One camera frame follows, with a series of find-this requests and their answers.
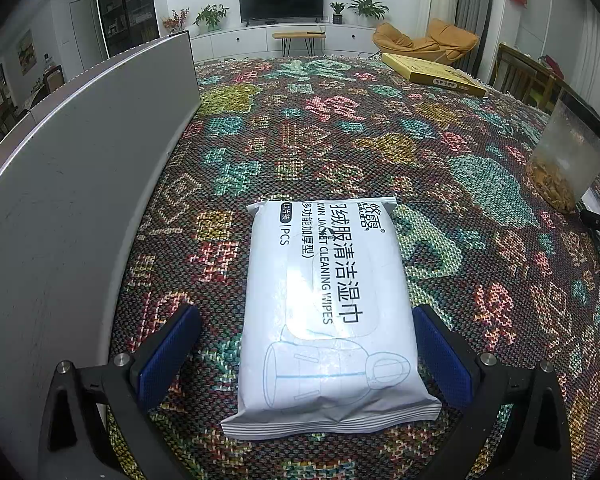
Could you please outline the white storage box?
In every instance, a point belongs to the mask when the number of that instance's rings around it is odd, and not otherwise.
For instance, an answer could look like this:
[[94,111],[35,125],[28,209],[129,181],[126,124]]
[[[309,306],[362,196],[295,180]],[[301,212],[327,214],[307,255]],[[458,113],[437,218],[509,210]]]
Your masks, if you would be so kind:
[[88,70],[0,144],[0,450],[22,478],[55,365],[107,359],[140,220],[199,104],[180,32]]

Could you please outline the black glass display cabinet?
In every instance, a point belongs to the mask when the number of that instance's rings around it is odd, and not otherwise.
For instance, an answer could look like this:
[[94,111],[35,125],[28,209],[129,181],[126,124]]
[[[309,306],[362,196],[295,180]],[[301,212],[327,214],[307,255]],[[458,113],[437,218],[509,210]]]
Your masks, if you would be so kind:
[[154,0],[96,0],[96,3],[109,56],[159,37]]

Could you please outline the white wet wipes pack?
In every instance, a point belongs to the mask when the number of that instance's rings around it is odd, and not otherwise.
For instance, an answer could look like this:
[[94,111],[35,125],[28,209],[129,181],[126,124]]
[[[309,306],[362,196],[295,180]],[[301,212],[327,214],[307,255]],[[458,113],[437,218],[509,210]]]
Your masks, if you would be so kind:
[[441,411],[418,371],[392,197],[252,204],[227,437],[372,434]]

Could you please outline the dark wooden sideboard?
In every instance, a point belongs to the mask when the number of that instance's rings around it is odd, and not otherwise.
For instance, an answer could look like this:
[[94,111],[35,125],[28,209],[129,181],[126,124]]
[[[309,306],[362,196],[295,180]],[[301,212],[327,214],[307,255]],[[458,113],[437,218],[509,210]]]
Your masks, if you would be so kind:
[[563,93],[576,94],[550,66],[502,42],[490,73],[489,84],[515,100],[550,114]]

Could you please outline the potted plant right large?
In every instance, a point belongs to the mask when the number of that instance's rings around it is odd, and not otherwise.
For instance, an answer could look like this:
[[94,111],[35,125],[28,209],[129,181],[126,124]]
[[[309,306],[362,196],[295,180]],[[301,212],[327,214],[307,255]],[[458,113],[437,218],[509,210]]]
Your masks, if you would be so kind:
[[358,24],[367,27],[377,26],[390,11],[380,0],[351,0],[348,9],[355,14]]

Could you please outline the red flowers in vase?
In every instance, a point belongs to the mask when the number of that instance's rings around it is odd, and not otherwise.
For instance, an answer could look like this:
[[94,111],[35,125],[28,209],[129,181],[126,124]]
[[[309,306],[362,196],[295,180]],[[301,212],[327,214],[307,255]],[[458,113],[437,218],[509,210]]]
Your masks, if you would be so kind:
[[161,19],[162,27],[169,35],[178,34],[184,30],[188,16],[189,8],[172,10],[168,16]]

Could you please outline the yellow rocking lounge chair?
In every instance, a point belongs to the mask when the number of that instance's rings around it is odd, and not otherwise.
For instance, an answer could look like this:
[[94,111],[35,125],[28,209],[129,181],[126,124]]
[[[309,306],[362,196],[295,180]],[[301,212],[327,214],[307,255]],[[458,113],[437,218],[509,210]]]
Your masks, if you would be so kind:
[[433,18],[423,37],[412,39],[385,22],[376,27],[372,40],[382,53],[451,65],[477,47],[479,37],[469,30]]

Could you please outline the grey curtain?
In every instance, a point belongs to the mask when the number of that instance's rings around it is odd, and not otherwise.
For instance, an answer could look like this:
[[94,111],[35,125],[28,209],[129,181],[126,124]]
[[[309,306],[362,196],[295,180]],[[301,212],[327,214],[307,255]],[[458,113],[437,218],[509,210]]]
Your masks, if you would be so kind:
[[486,34],[491,17],[492,0],[458,0],[455,26],[478,37],[477,45],[460,59],[458,67],[471,76],[478,75]]

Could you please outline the white TV cabinet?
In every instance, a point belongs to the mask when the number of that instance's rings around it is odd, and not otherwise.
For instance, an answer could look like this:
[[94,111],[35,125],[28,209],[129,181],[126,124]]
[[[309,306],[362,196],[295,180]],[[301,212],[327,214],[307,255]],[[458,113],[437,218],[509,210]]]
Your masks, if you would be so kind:
[[190,38],[197,63],[227,58],[280,56],[371,56],[378,49],[374,30],[336,24],[253,25]]

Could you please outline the clear jar black lid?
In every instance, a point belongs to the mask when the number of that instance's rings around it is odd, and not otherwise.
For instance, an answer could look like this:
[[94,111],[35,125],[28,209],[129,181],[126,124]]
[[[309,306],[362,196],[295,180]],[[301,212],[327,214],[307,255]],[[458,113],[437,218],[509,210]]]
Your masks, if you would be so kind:
[[526,175],[552,208],[572,214],[600,173],[600,116],[581,98],[560,92]]

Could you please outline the potted plant right small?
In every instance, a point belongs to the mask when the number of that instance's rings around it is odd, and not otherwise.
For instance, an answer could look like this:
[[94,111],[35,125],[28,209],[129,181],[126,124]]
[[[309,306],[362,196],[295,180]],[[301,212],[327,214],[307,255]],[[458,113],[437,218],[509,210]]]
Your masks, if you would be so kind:
[[332,24],[341,25],[343,23],[343,11],[346,5],[342,2],[332,1],[329,3],[332,9]]

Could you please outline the potted plant left green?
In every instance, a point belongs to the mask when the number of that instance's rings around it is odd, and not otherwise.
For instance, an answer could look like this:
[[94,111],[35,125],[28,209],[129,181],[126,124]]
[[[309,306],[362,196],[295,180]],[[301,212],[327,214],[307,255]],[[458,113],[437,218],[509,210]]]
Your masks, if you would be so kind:
[[224,4],[207,4],[202,8],[194,21],[202,32],[217,32],[221,29],[222,21],[226,18],[230,8]]

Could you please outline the black television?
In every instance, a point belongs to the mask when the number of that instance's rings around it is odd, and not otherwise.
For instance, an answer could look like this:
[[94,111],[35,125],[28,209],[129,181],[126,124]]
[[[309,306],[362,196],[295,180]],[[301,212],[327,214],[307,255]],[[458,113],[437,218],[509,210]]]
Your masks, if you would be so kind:
[[321,20],[324,0],[238,0],[244,23],[280,20]]

